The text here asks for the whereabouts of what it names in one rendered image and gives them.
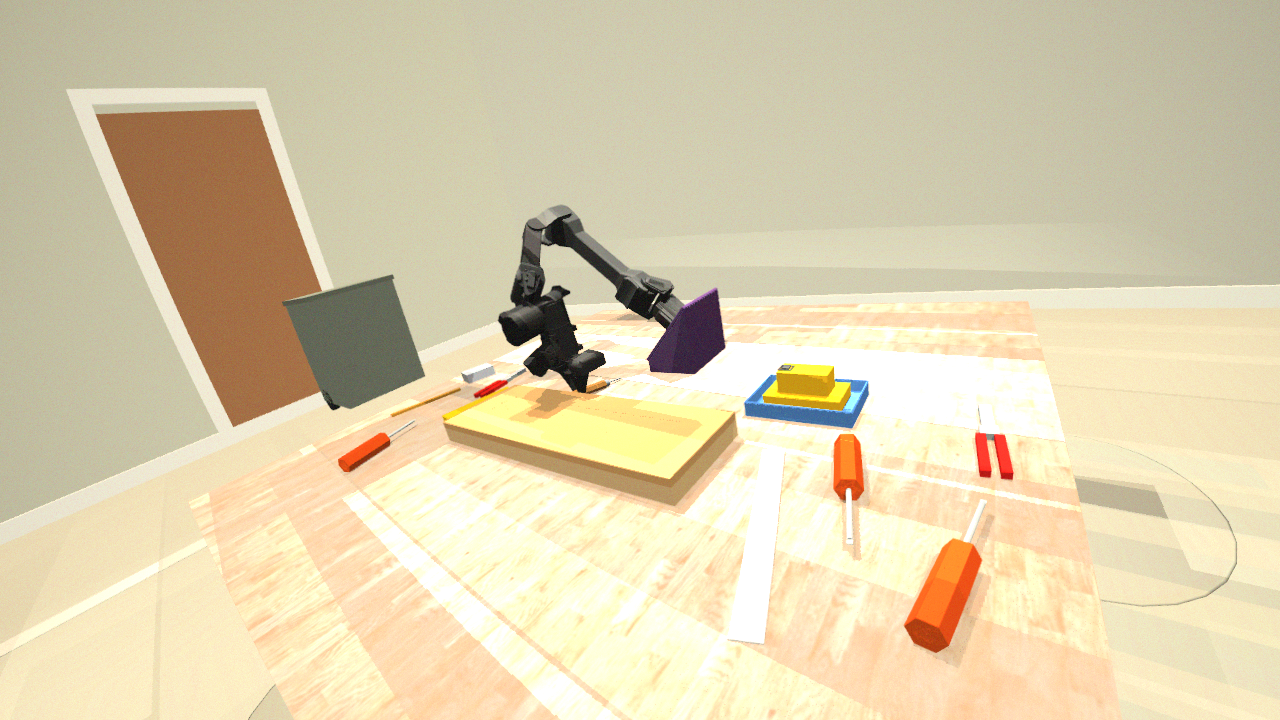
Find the awl with orange handle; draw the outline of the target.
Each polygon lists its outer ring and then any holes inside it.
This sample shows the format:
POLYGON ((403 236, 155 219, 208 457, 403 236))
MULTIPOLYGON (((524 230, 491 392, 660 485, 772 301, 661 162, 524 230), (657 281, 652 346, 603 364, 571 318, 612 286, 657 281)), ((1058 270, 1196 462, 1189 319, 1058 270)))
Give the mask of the awl with orange handle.
MULTIPOLYGON (((617 378, 617 379, 614 379, 614 380, 620 380, 620 379, 621 379, 621 377, 617 378)), ((607 379, 607 380, 599 380, 599 382, 596 382, 596 383, 594 383, 591 386, 588 386, 586 395, 591 395, 593 392, 596 392, 599 389, 604 389, 607 386, 611 386, 611 382, 613 382, 613 380, 608 380, 607 379)))

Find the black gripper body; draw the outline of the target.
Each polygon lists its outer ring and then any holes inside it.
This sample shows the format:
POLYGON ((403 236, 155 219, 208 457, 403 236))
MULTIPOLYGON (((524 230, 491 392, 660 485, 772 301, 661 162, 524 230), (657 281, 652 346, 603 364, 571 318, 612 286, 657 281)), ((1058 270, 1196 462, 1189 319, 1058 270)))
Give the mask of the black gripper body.
POLYGON ((579 354, 579 351, 582 350, 582 345, 577 343, 573 331, 577 331, 577 327, 568 322, 554 329, 544 331, 541 337, 544 337, 544 340, 550 338, 552 341, 556 341, 556 345, 558 345, 561 351, 564 354, 564 361, 558 363, 556 357, 556 363, 552 366, 557 368, 568 363, 570 372, 573 375, 581 377, 594 372, 599 366, 603 366, 605 364, 605 356, 604 354, 591 348, 579 354))

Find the white flat strip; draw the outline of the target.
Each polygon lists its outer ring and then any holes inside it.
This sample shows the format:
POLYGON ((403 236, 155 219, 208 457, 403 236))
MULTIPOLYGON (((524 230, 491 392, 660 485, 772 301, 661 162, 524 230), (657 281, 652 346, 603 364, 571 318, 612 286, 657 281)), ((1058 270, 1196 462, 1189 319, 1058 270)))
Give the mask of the white flat strip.
POLYGON ((785 450, 762 450, 727 641, 765 643, 785 450))

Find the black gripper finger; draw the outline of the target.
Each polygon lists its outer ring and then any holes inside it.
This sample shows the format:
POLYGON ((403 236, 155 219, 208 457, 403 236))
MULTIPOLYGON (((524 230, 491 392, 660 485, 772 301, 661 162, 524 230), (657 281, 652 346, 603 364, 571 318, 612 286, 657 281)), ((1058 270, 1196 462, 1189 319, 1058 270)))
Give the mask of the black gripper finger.
POLYGON ((568 368, 568 363, 564 363, 563 365, 561 365, 561 366, 557 366, 557 368, 556 368, 556 366, 550 366, 550 369, 549 369, 549 370, 559 373, 559 374, 561 374, 561 377, 562 377, 562 378, 564 379, 564 382, 567 383, 567 386, 570 386, 570 389, 572 389, 572 391, 573 391, 573 389, 576 389, 576 388, 575 388, 575 386, 573 386, 573 382, 571 380, 570 375, 564 375, 564 374, 562 374, 562 372, 564 372, 564 370, 567 370, 567 369, 570 369, 570 368, 568 368))
POLYGON ((572 374, 572 373, 570 372, 570 369, 567 369, 567 370, 562 372, 562 374, 564 374, 564 375, 570 375, 570 378, 571 378, 571 380, 573 382, 573 386, 575 386, 575 388, 577 389, 577 392, 579 392, 579 393, 586 393, 586 388, 588 388, 588 375, 589 375, 589 373, 588 373, 586 375, 581 375, 581 377, 580 377, 580 375, 573 375, 573 374, 572 374))

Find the white rectangular block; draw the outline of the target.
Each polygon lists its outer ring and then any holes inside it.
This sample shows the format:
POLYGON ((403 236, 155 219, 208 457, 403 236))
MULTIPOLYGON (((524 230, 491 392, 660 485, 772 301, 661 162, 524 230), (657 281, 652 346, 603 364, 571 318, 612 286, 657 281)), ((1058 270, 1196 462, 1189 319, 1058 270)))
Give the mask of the white rectangular block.
POLYGON ((483 380, 484 378, 490 377, 490 375, 495 375, 495 374, 497 374, 497 372, 495 372, 494 365, 492 365, 489 363, 485 363, 485 364, 479 365, 479 366, 474 366, 472 369, 468 369, 466 372, 461 372, 461 375, 462 375, 463 380, 466 383, 468 383, 468 384, 472 384, 476 380, 483 380))

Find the yellow thin rod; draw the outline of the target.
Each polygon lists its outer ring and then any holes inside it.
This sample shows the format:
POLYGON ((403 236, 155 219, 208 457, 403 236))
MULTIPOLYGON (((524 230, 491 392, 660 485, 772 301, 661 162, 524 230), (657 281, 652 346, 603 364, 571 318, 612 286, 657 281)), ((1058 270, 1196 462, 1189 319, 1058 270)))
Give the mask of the yellow thin rod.
POLYGON ((453 395, 453 393, 454 393, 454 392, 457 392, 457 391, 460 391, 460 388, 454 388, 454 389, 451 389, 451 391, 448 391, 448 392, 445 392, 445 393, 443 393, 443 395, 438 395, 436 397, 433 397, 433 398, 428 398, 428 400, 425 400, 425 401, 424 401, 424 402, 421 402, 421 404, 416 404, 416 405, 413 405, 412 407, 406 407, 406 409, 401 409, 399 411, 397 411, 397 413, 392 413, 390 415, 392 415, 392 416, 397 416, 397 415, 399 415, 399 414, 402 414, 402 413, 406 413, 406 411, 411 411, 411 410, 413 410, 413 409, 416 409, 416 407, 421 407, 421 406, 422 406, 422 405, 425 405, 425 404, 430 404, 430 402, 433 402, 433 401, 435 401, 435 400, 438 400, 438 398, 442 398, 442 397, 445 397, 445 396, 448 396, 448 395, 453 395))

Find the blue rectangular tray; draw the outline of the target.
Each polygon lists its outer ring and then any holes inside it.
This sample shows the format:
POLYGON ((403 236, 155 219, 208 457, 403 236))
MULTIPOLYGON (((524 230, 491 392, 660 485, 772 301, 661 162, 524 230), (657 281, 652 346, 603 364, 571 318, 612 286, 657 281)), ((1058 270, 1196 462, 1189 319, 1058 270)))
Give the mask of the blue rectangular tray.
POLYGON ((774 384, 777 380, 776 374, 771 374, 759 386, 753 395, 750 395, 744 402, 745 416, 762 416, 771 418, 785 421, 800 421, 808 424, 817 424, 823 427, 845 427, 852 428, 861 409, 867 404, 869 397, 869 380, 859 379, 836 379, 835 383, 850 383, 851 397, 845 405, 844 411, 817 409, 817 407, 799 407, 788 405, 771 405, 763 404, 763 395, 774 384))

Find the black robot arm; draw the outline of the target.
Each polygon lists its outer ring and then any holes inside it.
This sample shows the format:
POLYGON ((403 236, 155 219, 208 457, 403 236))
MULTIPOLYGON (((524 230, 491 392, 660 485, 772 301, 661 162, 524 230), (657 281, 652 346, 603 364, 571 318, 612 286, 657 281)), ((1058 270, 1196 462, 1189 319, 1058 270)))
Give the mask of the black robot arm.
MULTIPOLYGON (((562 297, 570 293, 561 284, 541 295, 545 284, 544 270, 540 266, 541 243, 557 243, 571 247, 594 269, 605 275, 616 286, 616 295, 626 309, 637 313, 648 320, 652 316, 666 329, 685 304, 675 293, 675 284, 646 272, 630 269, 598 243, 584 229, 580 218, 566 205, 558 205, 529 219, 524 228, 521 263, 515 275, 509 301, 515 307, 500 313, 498 322, 509 345, 520 346, 535 338, 544 331, 550 331, 570 322, 562 297), (544 234, 541 234, 541 231, 544 234), (659 296, 657 297, 657 293, 659 296), (653 304, 657 297, 655 304, 653 304)), ((564 361, 564 354, 556 341, 541 337, 539 346, 524 365, 532 375, 543 377, 556 363, 564 361), (548 340, 548 343, 547 343, 548 340)))

